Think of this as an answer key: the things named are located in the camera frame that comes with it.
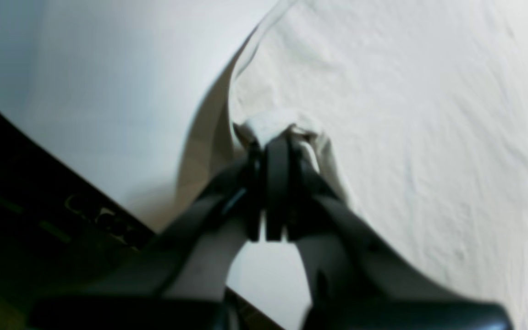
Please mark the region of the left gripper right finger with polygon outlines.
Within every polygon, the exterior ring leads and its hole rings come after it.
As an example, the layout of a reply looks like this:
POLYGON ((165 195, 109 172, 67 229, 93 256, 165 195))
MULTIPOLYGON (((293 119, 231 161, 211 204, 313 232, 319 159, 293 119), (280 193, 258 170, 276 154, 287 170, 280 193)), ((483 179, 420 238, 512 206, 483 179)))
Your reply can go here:
POLYGON ((304 330, 511 330, 507 311, 444 288, 356 216, 286 140, 291 215, 312 305, 304 330))

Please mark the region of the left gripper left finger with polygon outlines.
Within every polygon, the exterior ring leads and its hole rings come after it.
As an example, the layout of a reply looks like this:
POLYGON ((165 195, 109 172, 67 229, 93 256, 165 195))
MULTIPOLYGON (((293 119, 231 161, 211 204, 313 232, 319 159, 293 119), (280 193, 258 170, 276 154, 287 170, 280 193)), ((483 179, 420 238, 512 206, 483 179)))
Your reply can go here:
POLYGON ((77 294, 39 301, 31 329, 233 329, 229 270, 247 242, 280 242, 289 192, 290 139, 250 144, 133 261, 77 294))

